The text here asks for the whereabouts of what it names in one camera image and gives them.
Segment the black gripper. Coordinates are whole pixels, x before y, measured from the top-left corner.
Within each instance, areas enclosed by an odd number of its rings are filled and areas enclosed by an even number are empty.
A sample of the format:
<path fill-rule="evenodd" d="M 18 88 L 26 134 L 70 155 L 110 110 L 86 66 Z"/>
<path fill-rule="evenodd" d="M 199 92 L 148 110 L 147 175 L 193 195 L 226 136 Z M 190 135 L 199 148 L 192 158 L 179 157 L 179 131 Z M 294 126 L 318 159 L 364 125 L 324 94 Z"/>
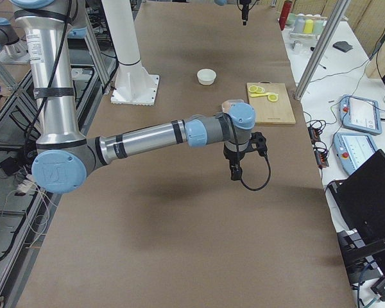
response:
<path fill-rule="evenodd" d="M 252 2 L 251 0 L 237 1 L 237 7 L 241 11 L 241 19 L 243 22 L 243 26 L 247 25 L 251 2 Z"/>
<path fill-rule="evenodd" d="M 229 161 L 230 179 L 232 181 L 240 181 L 242 179 L 242 168 L 238 166 L 246 153 L 252 150 L 249 142 L 243 144 L 235 144 L 233 142 L 225 142 L 223 154 Z"/>

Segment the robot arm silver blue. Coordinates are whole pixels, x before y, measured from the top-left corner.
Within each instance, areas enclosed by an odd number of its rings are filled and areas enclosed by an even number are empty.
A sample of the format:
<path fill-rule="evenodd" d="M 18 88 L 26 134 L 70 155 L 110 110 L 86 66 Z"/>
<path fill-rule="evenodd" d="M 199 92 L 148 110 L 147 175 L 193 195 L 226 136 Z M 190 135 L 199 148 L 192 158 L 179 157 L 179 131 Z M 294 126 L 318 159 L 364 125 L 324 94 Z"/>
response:
<path fill-rule="evenodd" d="M 68 193 L 113 160 L 187 142 L 192 147 L 222 142 L 231 178 L 241 179 L 240 161 L 251 150 L 255 110 L 227 101 L 212 117 L 196 115 L 111 137 L 86 138 L 78 128 L 67 34 L 82 25 L 83 1 L 14 1 L 15 20 L 25 31 L 41 134 L 32 163 L 36 183 Z"/>
<path fill-rule="evenodd" d="M 227 4 L 236 5 L 238 10 L 241 12 L 243 26 L 247 25 L 249 12 L 253 7 L 252 0 L 214 0 L 214 2 L 219 6 L 225 6 Z"/>

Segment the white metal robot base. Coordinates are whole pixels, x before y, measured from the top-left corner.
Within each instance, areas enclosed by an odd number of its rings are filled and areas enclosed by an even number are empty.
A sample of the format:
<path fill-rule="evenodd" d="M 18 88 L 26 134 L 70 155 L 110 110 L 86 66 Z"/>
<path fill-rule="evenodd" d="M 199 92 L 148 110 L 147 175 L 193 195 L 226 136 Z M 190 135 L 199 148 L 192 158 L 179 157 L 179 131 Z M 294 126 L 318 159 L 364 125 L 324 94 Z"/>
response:
<path fill-rule="evenodd" d="M 159 81 L 159 75 L 149 74 L 140 63 L 133 66 L 120 64 L 111 102 L 113 104 L 153 106 Z"/>

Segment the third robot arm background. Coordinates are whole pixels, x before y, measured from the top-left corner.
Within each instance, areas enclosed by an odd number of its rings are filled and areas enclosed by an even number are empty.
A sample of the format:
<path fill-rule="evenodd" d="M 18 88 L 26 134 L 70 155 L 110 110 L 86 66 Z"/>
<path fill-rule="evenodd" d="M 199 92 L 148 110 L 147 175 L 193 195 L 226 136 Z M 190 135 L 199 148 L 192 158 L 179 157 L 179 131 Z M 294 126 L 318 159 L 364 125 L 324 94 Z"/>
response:
<path fill-rule="evenodd" d="M 26 45 L 4 17 L 0 17 L 0 53 L 2 51 L 11 60 L 21 59 L 28 54 Z"/>

